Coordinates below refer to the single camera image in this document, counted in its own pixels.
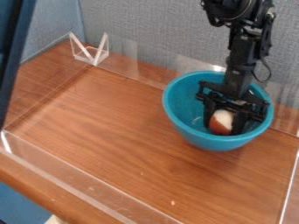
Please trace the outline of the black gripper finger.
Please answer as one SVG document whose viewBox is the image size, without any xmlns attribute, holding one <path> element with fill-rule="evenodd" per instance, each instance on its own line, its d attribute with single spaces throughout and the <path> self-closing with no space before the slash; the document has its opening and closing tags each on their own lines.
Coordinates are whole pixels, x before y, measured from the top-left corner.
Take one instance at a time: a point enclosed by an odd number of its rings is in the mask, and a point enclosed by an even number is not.
<svg viewBox="0 0 299 224">
<path fill-rule="evenodd" d="M 207 100 L 204 102 L 204 110 L 203 110 L 203 118 L 204 118 L 203 124 L 205 128 L 209 127 L 209 121 L 211 121 L 211 117 L 213 115 L 215 110 L 216 110 L 215 101 Z"/>
<path fill-rule="evenodd" d="M 248 114 L 245 112 L 237 112 L 232 121 L 232 135 L 239 135 L 245 127 L 248 121 Z"/>
</svg>

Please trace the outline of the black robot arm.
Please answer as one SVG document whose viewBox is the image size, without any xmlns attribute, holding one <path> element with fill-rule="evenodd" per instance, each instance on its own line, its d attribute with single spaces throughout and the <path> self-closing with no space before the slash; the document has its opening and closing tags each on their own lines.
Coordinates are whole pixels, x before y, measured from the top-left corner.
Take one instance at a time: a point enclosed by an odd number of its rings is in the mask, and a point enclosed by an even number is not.
<svg viewBox="0 0 299 224">
<path fill-rule="evenodd" d="M 241 133 L 252 121 L 263 122 L 268 101 L 249 92 L 257 78 L 256 64 L 265 64 L 276 19 L 272 0 L 200 0 L 209 24 L 227 26 L 227 70 L 223 82 L 200 81 L 196 98 L 203 102 L 203 123 L 215 135 Z"/>
</svg>

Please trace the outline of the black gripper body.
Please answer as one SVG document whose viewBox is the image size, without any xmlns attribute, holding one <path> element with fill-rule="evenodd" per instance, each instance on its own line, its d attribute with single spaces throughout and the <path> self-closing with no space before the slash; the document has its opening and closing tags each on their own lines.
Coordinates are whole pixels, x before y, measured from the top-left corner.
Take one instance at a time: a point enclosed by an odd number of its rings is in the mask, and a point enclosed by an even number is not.
<svg viewBox="0 0 299 224">
<path fill-rule="evenodd" d="M 196 98 L 204 102 L 215 101 L 216 110 L 225 109 L 235 114 L 247 113 L 247 122 L 263 122 L 267 117 L 269 101 L 255 96 L 249 91 L 251 81 L 256 77 L 252 66 L 229 66 L 220 83 L 200 80 Z"/>
</svg>

